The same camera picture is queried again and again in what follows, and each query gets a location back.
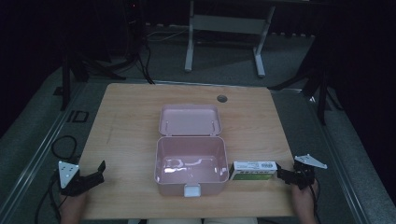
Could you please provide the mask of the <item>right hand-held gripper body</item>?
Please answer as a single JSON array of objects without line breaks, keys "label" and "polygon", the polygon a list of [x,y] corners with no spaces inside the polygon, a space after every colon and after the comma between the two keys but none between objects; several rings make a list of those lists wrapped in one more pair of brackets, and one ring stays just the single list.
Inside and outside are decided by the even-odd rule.
[{"label": "right hand-held gripper body", "polygon": [[295,185],[299,189],[304,189],[315,182],[315,169],[327,169],[328,166],[312,157],[310,154],[294,157],[294,173],[296,177]]}]

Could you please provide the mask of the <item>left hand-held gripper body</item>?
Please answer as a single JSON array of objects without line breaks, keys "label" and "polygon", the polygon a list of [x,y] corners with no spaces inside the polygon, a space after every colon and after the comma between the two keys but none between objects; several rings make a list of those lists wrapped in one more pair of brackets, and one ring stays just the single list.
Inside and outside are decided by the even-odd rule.
[{"label": "left hand-held gripper body", "polygon": [[92,184],[93,179],[98,175],[103,175],[96,171],[87,176],[79,174],[79,165],[65,161],[58,162],[60,179],[60,191],[65,196],[78,196],[96,186]]}]

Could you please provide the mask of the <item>white and green carton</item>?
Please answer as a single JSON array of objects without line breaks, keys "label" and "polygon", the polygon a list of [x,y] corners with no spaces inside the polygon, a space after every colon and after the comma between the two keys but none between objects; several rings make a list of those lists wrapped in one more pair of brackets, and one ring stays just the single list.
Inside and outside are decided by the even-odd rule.
[{"label": "white and green carton", "polygon": [[274,161],[234,161],[231,180],[268,180],[277,171]]}]

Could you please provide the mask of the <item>pink plastic storage box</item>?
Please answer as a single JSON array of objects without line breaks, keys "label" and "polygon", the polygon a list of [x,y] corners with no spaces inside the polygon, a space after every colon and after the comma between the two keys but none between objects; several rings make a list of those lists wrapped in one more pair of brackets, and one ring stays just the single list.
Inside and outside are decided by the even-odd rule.
[{"label": "pink plastic storage box", "polygon": [[229,179],[226,146],[214,105],[164,105],[154,180],[164,196],[217,195]]}]

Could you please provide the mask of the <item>person's right hand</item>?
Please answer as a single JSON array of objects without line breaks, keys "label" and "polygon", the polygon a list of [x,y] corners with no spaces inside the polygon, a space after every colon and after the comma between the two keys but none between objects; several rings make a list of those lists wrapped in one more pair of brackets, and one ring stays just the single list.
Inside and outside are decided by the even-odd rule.
[{"label": "person's right hand", "polygon": [[292,206],[300,224],[318,224],[314,212],[316,195],[318,195],[318,181],[315,181],[311,188],[305,189],[291,185]]}]

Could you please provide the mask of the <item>person's left hand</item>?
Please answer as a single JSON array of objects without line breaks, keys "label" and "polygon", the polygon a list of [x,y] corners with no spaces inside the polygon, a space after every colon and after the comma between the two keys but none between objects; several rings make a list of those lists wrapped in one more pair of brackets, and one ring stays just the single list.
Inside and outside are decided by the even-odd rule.
[{"label": "person's left hand", "polygon": [[84,192],[78,196],[60,195],[62,205],[59,208],[60,224],[79,224],[85,211],[88,193]]}]

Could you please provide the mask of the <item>black metal stand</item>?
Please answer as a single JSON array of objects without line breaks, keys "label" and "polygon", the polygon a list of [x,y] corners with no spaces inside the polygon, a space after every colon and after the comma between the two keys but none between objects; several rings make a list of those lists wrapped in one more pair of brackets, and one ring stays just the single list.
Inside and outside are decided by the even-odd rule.
[{"label": "black metal stand", "polygon": [[319,57],[309,58],[306,56],[294,77],[275,86],[270,86],[268,90],[281,91],[305,78],[307,81],[302,88],[302,94],[304,97],[312,98],[315,93],[318,92],[317,117],[320,123],[325,125],[327,97],[330,97],[336,108],[342,110],[342,107],[335,102],[328,90],[331,79],[331,65],[328,60],[320,59]]},{"label": "black metal stand", "polygon": [[100,73],[107,77],[116,80],[125,80],[125,77],[121,77],[111,72],[108,68],[99,64],[95,60],[90,59],[80,52],[76,52],[71,49],[65,49],[63,53],[63,66],[62,66],[62,106],[61,110],[65,111],[68,104],[71,101],[71,79],[70,72],[73,72],[76,79],[82,82],[86,82],[89,78],[88,72],[85,69],[85,63],[98,70]]}]

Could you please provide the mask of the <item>white desk frame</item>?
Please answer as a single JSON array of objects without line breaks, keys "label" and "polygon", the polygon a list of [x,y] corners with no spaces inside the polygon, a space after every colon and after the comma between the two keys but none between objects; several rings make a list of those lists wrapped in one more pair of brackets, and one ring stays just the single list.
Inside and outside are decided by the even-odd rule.
[{"label": "white desk frame", "polygon": [[272,18],[275,14],[276,7],[269,7],[265,19],[248,19],[196,14],[194,12],[194,2],[195,0],[190,0],[188,30],[189,39],[184,70],[186,72],[190,72],[192,70],[194,53],[193,37],[195,31],[236,33],[246,35],[258,35],[260,37],[259,43],[252,49],[252,52],[258,77],[265,77],[266,73],[262,61],[262,48],[268,35],[268,31],[272,23]]}]

